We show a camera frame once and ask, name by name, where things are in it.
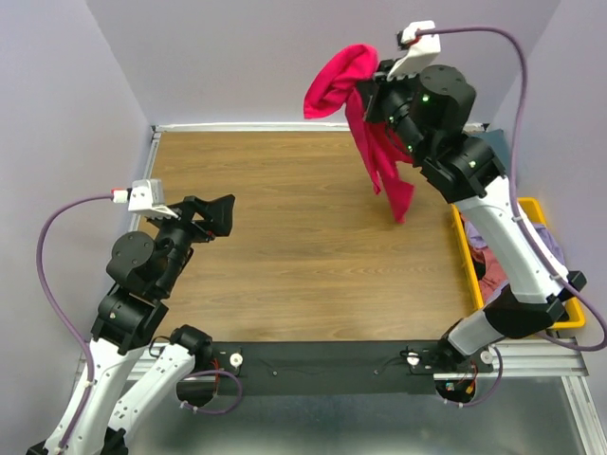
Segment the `black base bar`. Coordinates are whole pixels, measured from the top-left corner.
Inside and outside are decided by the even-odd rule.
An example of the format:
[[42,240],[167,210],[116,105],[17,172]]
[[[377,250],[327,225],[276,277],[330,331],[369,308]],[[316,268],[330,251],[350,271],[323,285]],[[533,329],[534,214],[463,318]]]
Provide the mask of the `black base bar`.
[[[240,378],[247,395],[434,394],[435,373],[470,372],[468,361],[450,370],[433,364],[436,345],[436,340],[214,342],[213,354],[221,368]],[[420,354],[415,366],[407,362],[410,351]],[[238,369],[230,365],[235,353],[244,358]],[[493,371],[480,353],[470,359],[479,373]],[[177,386],[180,399],[187,399],[188,391],[204,388],[195,382],[182,381]],[[234,394],[236,389],[222,379],[221,390]]]

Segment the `purple wall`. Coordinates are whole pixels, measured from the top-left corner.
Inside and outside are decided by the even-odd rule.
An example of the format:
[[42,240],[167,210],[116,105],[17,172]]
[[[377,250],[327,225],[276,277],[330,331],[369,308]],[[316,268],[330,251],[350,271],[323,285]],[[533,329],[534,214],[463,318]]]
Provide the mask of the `purple wall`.
[[[607,315],[607,31],[604,0],[562,0],[529,58],[530,86],[519,162],[521,195],[540,199],[567,266],[588,277],[584,295]],[[519,82],[493,126],[511,131]],[[579,341],[601,340],[591,317]],[[584,356],[607,429],[607,353]]]
[[[302,121],[305,91],[353,43],[395,58],[411,21],[506,27],[530,51],[559,0],[87,0],[153,124]],[[443,40],[441,62],[479,91],[472,119],[490,121],[516,76],[498,37]],[[334,116],[340,121],[341,115]]]
[[[60,205],[128,184],[150,129],[84,1],[1,5],[0,453],[22,454],[59,422],[80,355],[38,284],[39,229]],[[82,332],[125,221],[124,208],[93,203],[49,233],[49,282]]]

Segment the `wooden tabletop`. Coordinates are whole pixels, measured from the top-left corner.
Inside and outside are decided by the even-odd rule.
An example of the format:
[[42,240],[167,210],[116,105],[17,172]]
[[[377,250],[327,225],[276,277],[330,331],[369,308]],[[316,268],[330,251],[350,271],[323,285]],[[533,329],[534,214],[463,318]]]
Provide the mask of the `wooden tabletop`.
[[[164,133],[168,203],[236,196],[230,237],[195,246],[159,334],[216,340],[440,337],[472,311],[450,208],[417,170],[404,225],[348,133]],[[147,225],[141,227],[154,232]]]

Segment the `yellow tray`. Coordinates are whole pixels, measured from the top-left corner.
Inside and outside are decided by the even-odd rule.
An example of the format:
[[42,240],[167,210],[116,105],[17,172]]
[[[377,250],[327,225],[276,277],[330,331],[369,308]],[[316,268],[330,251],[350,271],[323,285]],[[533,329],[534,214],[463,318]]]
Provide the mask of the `yellow tray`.
[[[533,223],[542,223],[543,225],[548,226],[545,217],[543,216],[540,203],[536,199],[533,197],[520,197],[519,204],[521,204],[521,208],[527,214],[530,221]],[[474,265],[472,264],[472,256],[470,255],[468,240],[466,238],[466,232],[464,231],[462,218],[455,205],[451,205],[451,214],[453,216],[453,228],[457,234],[457,244],[459,245],[462,258],[464,258],[464,269],[466,270],[466,276],[468,277],[468,284],[470,287],[470,292],[472,293],[474,308],[480,309],[483,308],[485,304],[483,302],[483,297],[481,296],[481,288],[479,287],[478,280],[476,279],[476,273],[474,273]],[[552,329],[579,329],[580,327],[584,326],[586,323],[586,318],[581,311],[581,305],[578,299],[575,297],[569,299],[565,303],[565,310],[569,315],[569,320],[556,322],[551,327]]]

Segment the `purple cable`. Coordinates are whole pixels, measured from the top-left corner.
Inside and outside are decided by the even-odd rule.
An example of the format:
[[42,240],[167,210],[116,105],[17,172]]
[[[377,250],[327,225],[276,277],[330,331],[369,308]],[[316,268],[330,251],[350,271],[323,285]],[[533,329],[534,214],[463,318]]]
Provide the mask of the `purple cable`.
[[221,415],[221,414],[227,414],[231,410],[234,410],[234,408],[236,408],[238,405],[240,405],[241,401],[243,401],[243,383],[240,382],[240,379],[238,379],[234,374],[232,374],[230,372],[226,372],[224,370],[206,370],[204,372],[198,372],[198,373],[188,374],[186,376],[186,378],[188,378],[188,377],[198,377],[198,376],[210,376],[210,375],[215,375],[215,374],[219,374],[220,376],[228,377],[228,378],[230,378],[232,381],[234,381],[236,383],[236,387],[238,388],[238,392],[236,393],[236,398],[234,399],[234,402],[231,405],[229,405],[225,409],[210,410],[210,409],[199,408],[197,406],[192,406],[187,401],[184,401],[184,402],[181,403],[181,406],[183,408],[185,408],[186,410],[193,411],[194,414],[196,414],[196,413],[199,412],[201,414]]
[[[57,301],[55,300],[55,297],[53,296],[53,293],[51,292],[50,288],[48,287],[48,282],[46,281],[46,275],[45,275],[45,268],[44,268],[43,262],[42,262],[42,252],[43,252],[43,248],[45,245],[46,235],[48,234],[48,229],[50,228],[50,225],[53,223],[53,221],[55,221],[55,218],[57,218],[59,215],[61,215],[64,211],[71,209],[72,207],[79,206],[80,204],[83,204],[85,202],[99,201],[102,199],[111,200],[112,194],[109,194],[109,193],[100,194],[99,196],[91,196],[91,197],[86,197],[84,199],[79,199],[78,201],[72,202],[71,204],[67,204],[66,206],[63,206],[60,209],[58,209],[57,211],[55,211],[54,213],[52,213],[46,220],[45,224],[42,226],[42,229],[40,230],[40,236],[38,237],[38,245],[36,246],[36,269],[38,270],[38,279],[40,280],[40,285],[42,286],[42,290],[45,292],[45,296],[46,296],[46,299],[48,300],[48,303],[50,303],[50,306],[52,307],[54,312],[57,314],[57,316],[59,317],[61,322],[64,324],[65,327],[67,327],[67,330],[69,330],[69,333],[72,334],[72,336],[74,338],[76,338],[76,341],[78,341],[78,344],[80,345],[81,349],[83,350],[84,357],[86,358],[86,379],[90,383],[92,383],[95,378],[95,367],[93,364],[93,355],[91,354],[91,350],[88,347],[88,344],[84,340],[83,336],[78,333],[78,330],[76,330],[76,327],[74,327],[74,324],[72,324],[70,322],[69,318],[65,315],[64,310],[61,309],[61,306],[59,306],[59,303],[57,303]],[[78,407],[76,408],[76,412],[74,412],[74,416],[72,417],[72,420],[70,420],[69,424],[65,428],[64,436],[59,441],[59,448],[63,448],[67,444],[69,437],[71,436],[72,432],[74,431],[74,427],[78,423],[78,419],[80,419],[80,416],[84,411],[84,407],[86,406],[86,403],[88,401],[88,397],[90,394],[91,394],[91,388],[90,387],[85,388],[83,397],[81,398],[80,403],[78,404]]]
[[497,360],[500,366],[497,369],[497,377],[495,378],[495,382],[491,386],[491,389],[483,396],[481,396],[478,400],[470,401],[469,403],[462,403],[462,408],[472,408],[474,406],[480,405],[481,403],[485,403],[494,393],[497,391],[497,388],[500,386],[502,382],[502,376],[504,375],[504,360],[502,359],[502,354],[500,353],[497,347],[493,346],[493,350],[497,355]]
[[555,267],[550,263],[550,260],[543,254],[542,249],[538,245],[538,243],[533,238],[530,229],[524,223],[524,220],[521,218],[521,211],[519,210],[519,203],[516,196],[516,166],[517,166],[517,155],[519,152],[519,136],[521,133],[521,123],[523,121],[523,110],[524,104],[526,101],[527,95],[527,85],[528,85],[528,69],[527,69],[527,61],[524,57],[523,48],[521,44],[517,41],[517,39],[511,33],[508,33],[505,30],[502,30],[497,27],[488,27],[488,26],[470,26],[470,27],[453,27],[453,28],[436,28],[430,30],[419,30],[416,35],[434,35],[434,34],[448,34],[448,33],[463,33],[469,31],[488,31],[491,33],[497,33],[499,35],[504,36],[506,39],[510,41],[510,43],[514,46],[516,53],[519,57],[519,62],[521,63],[521,95],[519,97],[519,107],[516,111],[516,116],[514,119],[514,128],[512,130],[512,139],[511,139],[511,154],[510,154],[510,175],[509,175],[509,195],[510,195],[510,206],[512,207],[512,212],[514,213],[515,218],[518,220],[517,224],[523,233],[523,236],[528,241],[529,245],[536,253],[536,255],[540,258],[542,264],[546,267],[546,269],[550,272],[553,277],[558,277],[558,282],[564,287],[572,296],[576,297],[579,301],[583,303],[583,305],[588,308],[588,311],[592,313],[592,315],[597,319],[600,328],[603,331],[603,340],[599,344],[595,344],[593,346],[579,346],[574,343],[567,343],[564,341],[560,341],[559,339],[550,337],[544,333],[539,333],[538,336],[549,341],[552,341],[559,346],[564,348],[573,349],[575,351],[584,351],[584,352],[594,352],[600,351],[607,347],[607,320],[600,314],[598,309],[588,301],[575,287],[573,287],[567,279],[564,279],[559,275],[559,272],[555,269]]

